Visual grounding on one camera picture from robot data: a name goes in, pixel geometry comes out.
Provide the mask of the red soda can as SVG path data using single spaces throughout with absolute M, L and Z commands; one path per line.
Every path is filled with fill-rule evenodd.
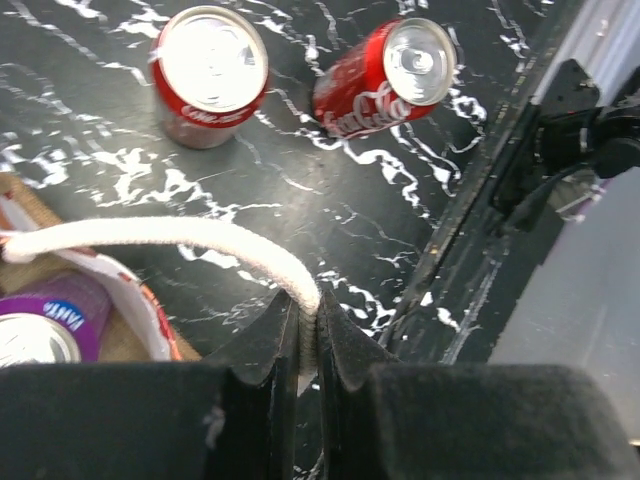
M 184 9 L 153 41 L 149 67 L 167 136 L 192 149 L 230 139 L 259 108 L 269 79 L 261 36 L 238 13 Z
M 314 117 L 344 139 L 419 119 L 447 95 L 456 63 L 455 47 L 437 23 L 388 21 L 317 79 Z

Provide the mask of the brown canvas tote bag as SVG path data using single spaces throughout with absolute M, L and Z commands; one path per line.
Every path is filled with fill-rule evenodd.
M 242 260 L 283 288 L 298 304 L 299 363 L 302 376 L 316 373 L 316 314 L 321 295 L 311 273 L 292 253 L 232 223 L 202 217 L 151 216 L 61 222 L 17 177 L 1 176 L 1 258 L 3 282 L 12 290 L 56 266 L 71 266 L 99 280 L 116 306 L 99 360 L 195 360 L 197 354 L 174 332 L 152 290 L 98 246 L 189 245 Z

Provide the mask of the red soda can front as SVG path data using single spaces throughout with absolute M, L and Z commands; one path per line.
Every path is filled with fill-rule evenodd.
M 437 23 L 388 21 L 317 79 L 314 117 L 344 139 L 419 119 L 447 95 L 456 63 L 455 47 Z

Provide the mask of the purple soda can front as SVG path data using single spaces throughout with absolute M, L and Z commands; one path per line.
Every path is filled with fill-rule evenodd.
M 95 362 L 113 308 L 94 278 L 61 271 L 1 298 L 1 365 Z

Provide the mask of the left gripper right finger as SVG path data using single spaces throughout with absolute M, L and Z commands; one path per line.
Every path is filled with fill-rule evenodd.
M 418 365 L 369 338 L 325 292 L 317 313 L 328 479 L 635 479 L 639 457 L 583 372 Z

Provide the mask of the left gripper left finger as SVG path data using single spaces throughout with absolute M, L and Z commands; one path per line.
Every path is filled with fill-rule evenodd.
M 300 310 L 279 292 L 200 361 L 1 372 L 5 479 L 289 479 Z

